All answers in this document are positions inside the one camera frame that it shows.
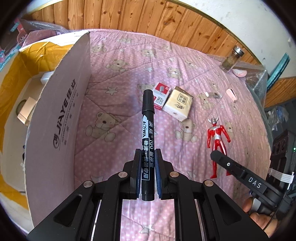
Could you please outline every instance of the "silver horns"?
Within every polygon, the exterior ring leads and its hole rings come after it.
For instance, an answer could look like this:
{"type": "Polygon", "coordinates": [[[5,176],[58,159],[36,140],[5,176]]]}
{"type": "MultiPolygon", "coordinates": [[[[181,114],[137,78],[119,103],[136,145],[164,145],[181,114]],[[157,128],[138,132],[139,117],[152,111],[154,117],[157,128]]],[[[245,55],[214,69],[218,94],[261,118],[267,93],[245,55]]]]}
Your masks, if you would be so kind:
{"type": "Polygon", "coordinates": [[[208,121],[209,123],[211,123],[211,124],[213,124],[213,122],[216,122],[216,123],[217,123],[218,120],[219,120],[219,116],[217,116],[217,118],[213,117],[213,115],[211,115],[211,116],[212,116],[212,118],[211,118],[211,119],[208,118],[207,121],[208,121]]]}

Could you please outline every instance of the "metal jar lid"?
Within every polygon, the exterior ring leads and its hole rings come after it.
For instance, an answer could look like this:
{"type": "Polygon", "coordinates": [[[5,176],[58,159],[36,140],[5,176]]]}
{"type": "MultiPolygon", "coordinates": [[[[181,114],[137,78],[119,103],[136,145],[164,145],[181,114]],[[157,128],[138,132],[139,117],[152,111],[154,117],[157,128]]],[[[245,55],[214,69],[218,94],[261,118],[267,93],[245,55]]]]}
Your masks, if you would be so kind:
{"type": "Polygon", "coordinates": [[[233,50],[237,52],[240,57],[244,55],[244,52],[238,46],[234,46],[233,50]]]}

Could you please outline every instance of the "blue gripper pad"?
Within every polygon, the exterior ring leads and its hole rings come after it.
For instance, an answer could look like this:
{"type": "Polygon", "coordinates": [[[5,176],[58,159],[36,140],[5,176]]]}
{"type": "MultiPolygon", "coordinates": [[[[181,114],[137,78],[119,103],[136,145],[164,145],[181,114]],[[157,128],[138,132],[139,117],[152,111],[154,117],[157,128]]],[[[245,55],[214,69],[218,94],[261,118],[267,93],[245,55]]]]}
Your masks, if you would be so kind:
{"type": "Polygon", "coordinates": [[[140,154],[139,163],[138,163],[138,172],[137,172],[137,183],[136,183],[136,196],[137,196],[137,198],[139,198],[139,195],[140,195],[141,171],[142,171],[142,152],[140,154]]]}
{"type": "Polygon", "coordinates": [[[159,170],[159,164],[158,164],[158,157],[156,150],[154,151],[155,156],[155,178],[156,178],[156,186],[157,186],[157,194],[158,198],[161,198],[161,179],[160,179],[160,170],[159,170]]]}

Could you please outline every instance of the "wooden wall panel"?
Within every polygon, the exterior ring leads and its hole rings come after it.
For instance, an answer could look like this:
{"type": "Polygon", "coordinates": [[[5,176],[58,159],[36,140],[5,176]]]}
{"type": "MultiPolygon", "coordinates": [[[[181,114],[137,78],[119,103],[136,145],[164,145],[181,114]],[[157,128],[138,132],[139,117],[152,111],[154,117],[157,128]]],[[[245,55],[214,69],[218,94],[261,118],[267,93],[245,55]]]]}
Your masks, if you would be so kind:
{"type": "Polygon", "coordinates": [[[118,29],[123,0],[103,0],[100,28],[118,29]]]}
{"type": "Polygon", "coordinates": [[[118,29],[136,32],[144,0],[123,0],[118,29]]]}
{"type": "Polygon", "coordinates": [[[235,38],[228,34],[223,43],[218,46],[215,55],[227,56],[228,53],[232,51],[233,46],[236,45],[236,43],[237,41],[235,40],[235,38]]]}
{"type": "Polygon", "coordinates": [[[45,21],[42,18],[42,9],[32,13],[32,20],[34,20],[34,21],[43,21],[43,22],[45,21]]]}
{"type": "Polygon", "coordinates": [[[47,23],[54,23],[54,6],[49,5],[43,9],[42,12],[42,20],[47,23]]]}
{"type": "Polygon", "coordinates": [[[202,18],[194,34],[188,42],[187,47],[202,51],[217,25],[207,18],[202,18]]]}
{"type": "Polygon", "coordinates": [[[54,23],[68,28],[68,0],[63,0],[54,6],[54,23]]]}
{"type": "Polygon", "coordinates": [[[160,17],[155,36],[171,41],[186,8],[167,2],[160,17]]]}
{"type": "Polygon", "coordinates": [[[103,0],[84,0],[83,27],[85,29],[100,28],[103,0]]]}
{"type": "Polygon", "coordinates": [[[69,0],[68,26],[69,29],[83,29],[84,0],[69,0]]]}
{"type": "Polygon", "coordinates": [[[137,32],[154,35],[166,1],[146,0],[143,4],[137,32]]]}
{"type": "Polygon", "coordinates": [[[265,108],[296,98],[296,77],[278,80],[266,94],[265,108]]]}
{"type": "Polygon", "coordinates": [[[186,9],[171,41],[181,46],[187,46],[201,19],[200,14],[186,9]]]}
{"type": "Polygon", "coordinates": [[[202,48],[203,53],[215,54],[217,48],[223,43],[228,33],[222,28],[217,27],[209,37],[207,43],[202,48]]]}
{"type": "MultiPolygon", "coordinates": [[[[243,47],[226,29],[166,0],[63,0],[32,14],[32,19],[69,29],[105,28],[147,33],[203,53],[227,56],[243,47]]],[[[245,48],[242,61],[257,64],[245,48]]]]}

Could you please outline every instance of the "black marker pen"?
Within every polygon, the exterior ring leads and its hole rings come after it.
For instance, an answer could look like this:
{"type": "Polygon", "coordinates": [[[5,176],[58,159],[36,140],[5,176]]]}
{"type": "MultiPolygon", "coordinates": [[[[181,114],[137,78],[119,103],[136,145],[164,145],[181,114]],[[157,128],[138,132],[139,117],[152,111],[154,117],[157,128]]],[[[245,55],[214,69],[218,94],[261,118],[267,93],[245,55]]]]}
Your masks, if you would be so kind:
{"type": "Polygon", "coordinates": [[[143,93],[142,200],[154,200],[154,100],[152,90],[143,93]]]}

